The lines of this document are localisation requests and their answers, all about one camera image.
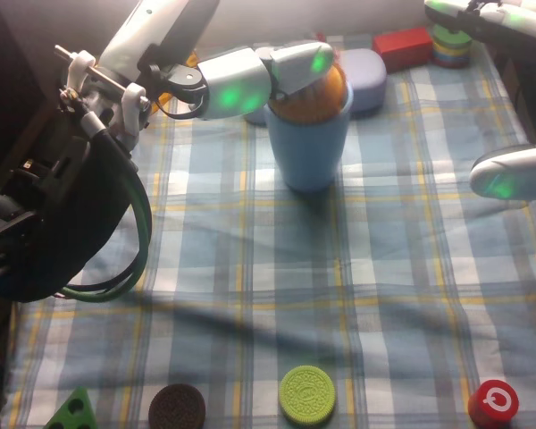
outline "robotic hand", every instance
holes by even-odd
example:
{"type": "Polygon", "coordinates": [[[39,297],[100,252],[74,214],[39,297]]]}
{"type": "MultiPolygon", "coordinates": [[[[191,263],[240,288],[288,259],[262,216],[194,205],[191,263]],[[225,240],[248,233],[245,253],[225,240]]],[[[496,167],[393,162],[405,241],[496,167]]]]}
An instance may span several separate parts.
{"type": "MultiPolygon", "coordinates": [[[[536,62],[536,0],[425,0],[425,11],[443,27],[536,62]]],[[[482,197],[536,199],[536,147],[508,147],[482,156],[474,163],[470,184],[482,197]]]]}
{"type": "Polygon", "coordinates": [[[17,301],[53,294],[102,302],[130,290],[145,269],[151,207],[130,161],[151,103],[170,93],[188,104],[176,120],[247,114],[271,97],[285,97],[320,79],[333,51],[319,41],[256,51],[249,47],[185,62],[219,0],[141,0],[96,59],[86,51],[55,53],[69,63],[60,88],[60,139],[12,170],[0,189],[0,296],[17,301]],[[106,282],[71,279],[109,240],[128,206],[139,251],[106,282]]]}

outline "green triangular block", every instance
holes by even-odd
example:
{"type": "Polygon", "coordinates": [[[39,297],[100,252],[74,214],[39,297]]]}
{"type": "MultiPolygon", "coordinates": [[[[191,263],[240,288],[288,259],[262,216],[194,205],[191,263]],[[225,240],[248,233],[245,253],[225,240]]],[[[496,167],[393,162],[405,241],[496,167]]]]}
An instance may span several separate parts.
{"type": "Polygon", "coordinates": [[[83,387],[73,391],[44,429],[97,429],[88,391],[83,387]]]}

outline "tablecloth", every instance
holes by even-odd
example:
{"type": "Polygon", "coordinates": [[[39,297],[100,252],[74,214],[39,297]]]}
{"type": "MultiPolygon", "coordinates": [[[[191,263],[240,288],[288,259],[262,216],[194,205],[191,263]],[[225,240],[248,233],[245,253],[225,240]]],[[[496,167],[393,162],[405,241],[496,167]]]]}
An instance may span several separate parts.
{"type": "MultiPolygon", "coordinates": [[[[515,427],[536,428],[536,202],[467,181],[478,156],[520,142],[478,44],[466,69],[390,74],[323,195],[287,189],[266,129],[153,116],[134,152],[153,206],[146,272],[107,304],[19,307],[1,427],[40,428],[83,386],[100,428],[147,428],[157,392],[190,383],[205,428],[286,428],[279,380],[316,365],[337,390],[331,428],[472,427],[467,401],[491,378],[518,393],[515,427]]],[[[136,252],[127,215],[79,280],[136,252]]]]}

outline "cup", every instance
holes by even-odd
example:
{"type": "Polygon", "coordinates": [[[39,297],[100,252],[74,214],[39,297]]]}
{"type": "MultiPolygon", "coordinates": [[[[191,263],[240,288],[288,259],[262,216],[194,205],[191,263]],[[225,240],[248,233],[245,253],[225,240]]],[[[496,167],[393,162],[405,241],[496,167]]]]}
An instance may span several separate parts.
{"type": "Polygon", "coordinates": [[[280,118],[269,105],[264,117],[276,164],[293,190],[317,192],[330,186],[346,143],[353,89],[347,84],[341,112],[325,122],[299,124],[280,118]]]}

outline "black dot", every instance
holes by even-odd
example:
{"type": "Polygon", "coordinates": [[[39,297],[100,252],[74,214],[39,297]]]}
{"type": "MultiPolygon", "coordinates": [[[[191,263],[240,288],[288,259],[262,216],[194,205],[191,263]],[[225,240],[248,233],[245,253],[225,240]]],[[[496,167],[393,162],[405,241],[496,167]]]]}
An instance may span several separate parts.
{"type": "Polygon", "coordinates": [[[83,401],[79,399],[71,400],[68,404],[68,409],[72,414],[80,414],[83,411],[83,401]]]}

